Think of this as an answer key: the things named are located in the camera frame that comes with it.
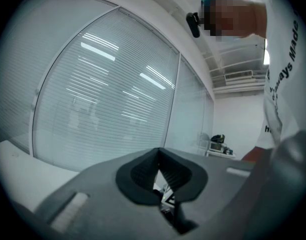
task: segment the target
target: air vent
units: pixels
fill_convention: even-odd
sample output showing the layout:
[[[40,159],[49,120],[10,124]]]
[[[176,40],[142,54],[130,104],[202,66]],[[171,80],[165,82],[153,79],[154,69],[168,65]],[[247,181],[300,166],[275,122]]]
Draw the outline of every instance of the air vent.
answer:
[[[236,73],[230,73],[225,75],[225,81],[236,81],[236,80],[242,80],[242,79],[251,79],[253,77],[253,71],[247,70],[247,71],[240,71]]]

